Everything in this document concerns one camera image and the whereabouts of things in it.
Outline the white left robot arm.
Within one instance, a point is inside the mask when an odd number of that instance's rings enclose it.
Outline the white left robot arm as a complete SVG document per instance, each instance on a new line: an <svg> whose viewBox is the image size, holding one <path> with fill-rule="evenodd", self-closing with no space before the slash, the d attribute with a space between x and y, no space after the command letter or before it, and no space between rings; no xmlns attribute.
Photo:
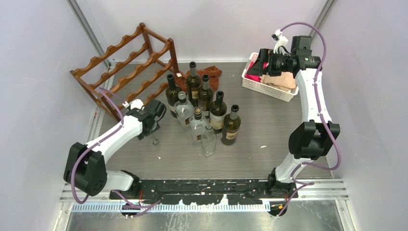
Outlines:
<svg viewBox="0 0 408 231"><path fill-rule="evenodd" d="M110 191L112 199L115 193L136 198L141 191L139 177L126 170L108 171L106 164L131 139L142 140L157 131L166 111L166 105L158 100L147 104L132 101L127 113L107 132L86 144L76 142L70 147L64 181L88 196Z"/></svg>

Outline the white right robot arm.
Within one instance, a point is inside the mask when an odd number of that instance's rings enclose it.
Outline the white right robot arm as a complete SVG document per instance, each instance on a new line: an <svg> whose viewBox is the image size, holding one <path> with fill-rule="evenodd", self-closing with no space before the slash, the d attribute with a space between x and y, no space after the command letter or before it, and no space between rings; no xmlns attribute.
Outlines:
<svg viewBox="0 0 408 231"><path fill-rule="evenodd" d="M310 36L295 36L291 50L286 50L287 38L272 35L273 49L260 49L247 74L258 77L277 77L292 73L299 89L302 104L302 123L289 137L289 154L268 176L267 191L278 198L295 187L295 176L313 161L326 156L338 135L339 124L332 122L325 106L321 76L323 59L312 55Z"/></svg>

